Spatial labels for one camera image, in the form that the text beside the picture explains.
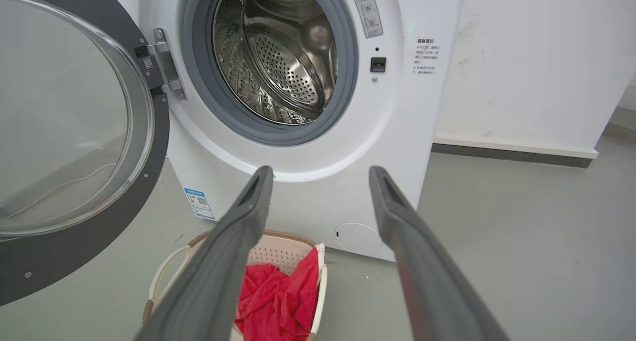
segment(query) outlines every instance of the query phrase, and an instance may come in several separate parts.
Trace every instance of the baseboard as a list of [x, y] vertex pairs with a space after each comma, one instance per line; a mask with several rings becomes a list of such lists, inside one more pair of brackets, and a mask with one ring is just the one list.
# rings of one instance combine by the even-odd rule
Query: baseboard
[[636, 145], [636, 111], [617, 107], [603, 136]]
[[502, 144], [497, 142], [457, 139], [455, 137], [448, 137], [443, 135], [435, 135], [433, 139], [433, 143], [444, 144], [444, 145], [455, 145], [455, 146], [467, 146], [470, 148], [500, 149], [505, 151], [540, 153], [543, 155], [591, 158], [593, 160], [596, 157], [598, 157], [598, 152], [595, 149], [545, 148], [545, 147], [539, 147], [539, 146], [527, 146], [527, 145], [520, 145], [520, 144]]
[[590, 166], [593, 159], [598, 157], [598, 152], [594, 149], [575, 151], [541, 148], [537, 146], [453, 139], [439, 135], [433, 141], [432, 152], [584, 169]]

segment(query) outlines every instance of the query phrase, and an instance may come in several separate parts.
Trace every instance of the wall stain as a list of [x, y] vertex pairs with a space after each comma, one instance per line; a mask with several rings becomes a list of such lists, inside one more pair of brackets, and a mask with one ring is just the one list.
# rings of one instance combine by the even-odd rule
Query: wall stain
[[457, 34], [458, 42], [466, 42], [470, 40], [470, 38], [474, 37], [475, 30], [479, 29], [480, 26], [481, 26], [480, 21], [466, 22], [462, 30], [460, 30], [459, 34]]
[[470, 56], [468, 56], [466, 58], [463, 58], [463, 59], [459, 60], [457, 65], [459, 65], [459, 66], [470, 65], [471, 63], [473, 63], [473, 58], [474, 57], [475, 57], [474, 55], [470, 55]]

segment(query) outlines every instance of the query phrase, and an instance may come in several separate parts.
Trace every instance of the qr code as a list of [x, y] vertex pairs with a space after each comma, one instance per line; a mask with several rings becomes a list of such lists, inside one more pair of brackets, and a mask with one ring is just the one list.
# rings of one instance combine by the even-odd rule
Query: qr code
[[150, 57], [144, 58], [144, 65], [146, 67], [146, 71], [148, 72], [155, 68], [155, 66], [153, 65], [153, 60]]

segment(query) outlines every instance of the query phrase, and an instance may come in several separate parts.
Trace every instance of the white wall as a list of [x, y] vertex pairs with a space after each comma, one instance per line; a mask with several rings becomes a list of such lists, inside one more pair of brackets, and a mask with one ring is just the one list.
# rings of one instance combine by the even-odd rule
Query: white wall
[[595, 157], [636, 71], [636, 0], [464, 0], [436, 142]]

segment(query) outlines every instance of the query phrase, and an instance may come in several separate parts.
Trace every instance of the washing machine door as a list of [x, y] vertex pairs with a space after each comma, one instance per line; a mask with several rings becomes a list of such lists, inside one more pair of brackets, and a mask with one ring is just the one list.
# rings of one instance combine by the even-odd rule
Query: washing machine door
[[0, 305], [91, 260], [152, 192], [166, 84], [117, 0], [0, 0]]

